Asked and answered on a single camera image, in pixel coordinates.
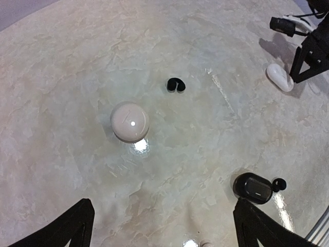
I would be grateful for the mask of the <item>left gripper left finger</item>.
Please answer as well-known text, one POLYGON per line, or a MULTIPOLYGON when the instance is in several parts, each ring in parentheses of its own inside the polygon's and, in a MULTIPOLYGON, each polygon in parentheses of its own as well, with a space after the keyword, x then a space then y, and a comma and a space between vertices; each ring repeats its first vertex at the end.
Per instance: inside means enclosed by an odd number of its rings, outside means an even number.
POLYGON ((95 210, 81 199, 44 228, 11 246, 90 246, 95 210))

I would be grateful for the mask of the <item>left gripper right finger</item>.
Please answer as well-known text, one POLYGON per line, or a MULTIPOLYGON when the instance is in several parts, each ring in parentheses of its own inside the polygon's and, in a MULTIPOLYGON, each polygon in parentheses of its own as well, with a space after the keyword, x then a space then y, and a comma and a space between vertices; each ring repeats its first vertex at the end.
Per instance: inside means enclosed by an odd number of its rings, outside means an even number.
POLYGON ((275 198, 280 223, 246 199, 239 198, 233 211, 239 246, 317 246, 295 233, 283 198, 275 198))

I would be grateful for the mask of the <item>white earbud charging case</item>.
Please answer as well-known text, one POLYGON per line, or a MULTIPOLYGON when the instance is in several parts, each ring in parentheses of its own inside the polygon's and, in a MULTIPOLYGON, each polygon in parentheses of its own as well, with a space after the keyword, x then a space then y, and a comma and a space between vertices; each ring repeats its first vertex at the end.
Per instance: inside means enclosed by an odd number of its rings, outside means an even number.
POLYGON ((270 64, 266 69, 266 74, 269 80, 283 92, 288 93, 294 88, 292 77, 280 65, 270 64))

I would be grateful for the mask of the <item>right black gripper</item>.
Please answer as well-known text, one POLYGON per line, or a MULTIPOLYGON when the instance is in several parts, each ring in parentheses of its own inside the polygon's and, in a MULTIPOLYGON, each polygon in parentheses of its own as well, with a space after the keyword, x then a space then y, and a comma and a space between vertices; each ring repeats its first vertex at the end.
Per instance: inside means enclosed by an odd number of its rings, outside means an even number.
POLYGON ((328 15, 298 47, 289 75, 300 83, 328 70, 328 15))

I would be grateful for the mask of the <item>black oval charging case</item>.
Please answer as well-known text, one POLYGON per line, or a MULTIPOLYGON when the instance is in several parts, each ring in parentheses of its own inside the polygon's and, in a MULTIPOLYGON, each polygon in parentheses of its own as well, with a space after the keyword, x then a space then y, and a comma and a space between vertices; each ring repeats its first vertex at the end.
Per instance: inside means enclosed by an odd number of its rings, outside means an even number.
POLYGON ((273 194, 271 182, 252 172, 243 173, 234 180, 233 192, 259 205, 267 203, 273 194))

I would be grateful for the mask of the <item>white earbud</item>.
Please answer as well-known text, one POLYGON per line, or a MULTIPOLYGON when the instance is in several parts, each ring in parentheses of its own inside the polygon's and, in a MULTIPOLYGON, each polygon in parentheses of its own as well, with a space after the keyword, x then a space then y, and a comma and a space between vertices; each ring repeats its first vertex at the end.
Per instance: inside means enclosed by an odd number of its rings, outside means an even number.
POLYGON ((210 240, 204 239, 200 242, 199 246, 200 247, 214 247, 214 244, 210 240))

